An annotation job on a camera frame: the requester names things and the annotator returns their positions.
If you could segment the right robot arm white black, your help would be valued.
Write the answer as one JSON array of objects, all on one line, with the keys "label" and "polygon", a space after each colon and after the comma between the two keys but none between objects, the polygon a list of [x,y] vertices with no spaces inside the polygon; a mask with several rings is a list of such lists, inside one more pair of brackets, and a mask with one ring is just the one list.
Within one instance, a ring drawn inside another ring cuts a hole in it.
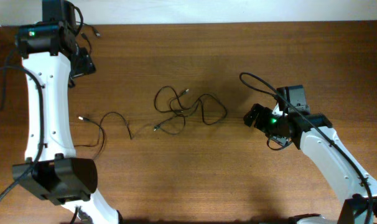
[{"label": "right robot arm white black", "polygon": [[316,165],[342,205],[337,223],[372,223],[377,218],[377,180],[342,144],[328,118],[310,112],[304,87],[280,87],[271,95],[276,106],[256,103],[244,115],[245,125],[260,130],[279,149],[294,144]]}]

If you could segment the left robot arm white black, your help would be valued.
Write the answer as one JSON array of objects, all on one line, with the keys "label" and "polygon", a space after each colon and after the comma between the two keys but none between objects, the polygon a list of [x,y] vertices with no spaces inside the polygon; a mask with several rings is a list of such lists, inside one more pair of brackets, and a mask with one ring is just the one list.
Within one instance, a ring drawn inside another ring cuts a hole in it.
[{"label": "left robot arm white black", "polygon": [[70,134],[68,87],[95,66],[76,37],[81,12],[69,1],[44,1],[42,20],[21,26],[16,45],[27,77],[29,138],[14,180],[40,200],[77,214],[84,223],[121,223],[98,190],[92,159],[78,158]]}]

